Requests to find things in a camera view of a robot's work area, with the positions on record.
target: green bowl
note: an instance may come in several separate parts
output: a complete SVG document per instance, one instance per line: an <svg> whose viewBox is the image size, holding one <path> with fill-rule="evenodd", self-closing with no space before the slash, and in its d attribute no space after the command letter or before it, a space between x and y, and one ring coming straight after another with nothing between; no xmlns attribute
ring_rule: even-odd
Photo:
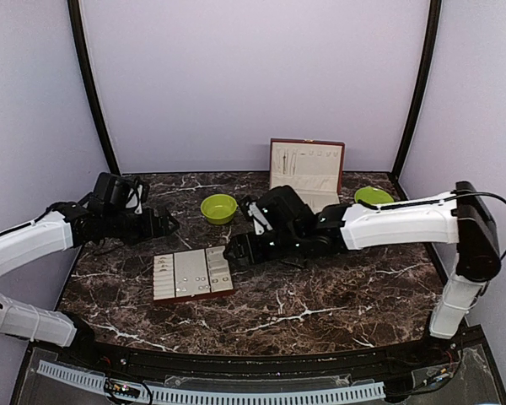
<svg viewBox="0 0 506 405"><path fill-rule="evenodd" d="M388 204L394 202L394 198L385 192L375 187L364 187L360 188L354 194L354 201L357 203L358 200L362 200L367 204Z"/></svg>
<svg viewBox="0 0 506 405"><path fill-rule="evenodd" d="M225 225L233 219L237 207L236 200L231 196L214 194L202 202L201 212L210 224Z"/></svg>

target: black frame post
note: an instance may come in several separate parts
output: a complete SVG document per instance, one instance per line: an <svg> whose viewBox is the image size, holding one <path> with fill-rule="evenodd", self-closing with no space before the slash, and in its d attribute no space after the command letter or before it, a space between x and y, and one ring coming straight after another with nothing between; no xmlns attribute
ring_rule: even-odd
<svg viewBox="0 0 506 405"><path fill-rule="evenodd" d="M95 129L100 138L101 148L109 166L110 173L120 175L118 162L116 161L115 153L110 143L109 133L103 118L103 111L101 110L100 99L97 90L95 89L94 75L90 67L90 60L88 55L88 48L86 46L86 39L84 37L83 19L81 15L81 8L78 0L67 0L69 8L69 18L71 20L71 28L73 32L73 39L75 41L75 48L77 49L78 65L81 68L83 76L84 90L88 97L92 117L94 118Z"/></svg>
<svg viewBox="0 0 506 405"><path fill-rule="evenodd" d="M428 83L429 69L433 60L433 50L439 29L441 5L442 0L431 0L429 4L428 26L423 40L422 59L420 60L416 86L412 95L411 108L408 111L405 129L403 130L403 136L401 137L401 143L397 151L396 162L391 170L391 174L396 180L399 180L399 176L403 171L408 151L411 148L412 136L416 130L420 109L422 108L423 96Z"/></svg>

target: table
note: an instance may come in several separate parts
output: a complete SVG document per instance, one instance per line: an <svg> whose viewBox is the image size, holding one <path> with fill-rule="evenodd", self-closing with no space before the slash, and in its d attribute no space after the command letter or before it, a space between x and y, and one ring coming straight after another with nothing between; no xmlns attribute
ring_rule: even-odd
<svg viewBox="0 0 506 405"><path fill-rule="evenodd" d="M225 226L206 222L201 201L214 193L237 200L268 190L267 172L142 175L148 206L164 205L180 230L122 246L88 245L64 289L60 311L72 311L98 341L185 354L318 354L419 339L442 284L422 244L377 246L310 260L231 267L236 292L213 300L154 305L153 256L225 244L252 230L240 213ZM362 186L396 196L385 173L343 174L342 202Z"/></svg>

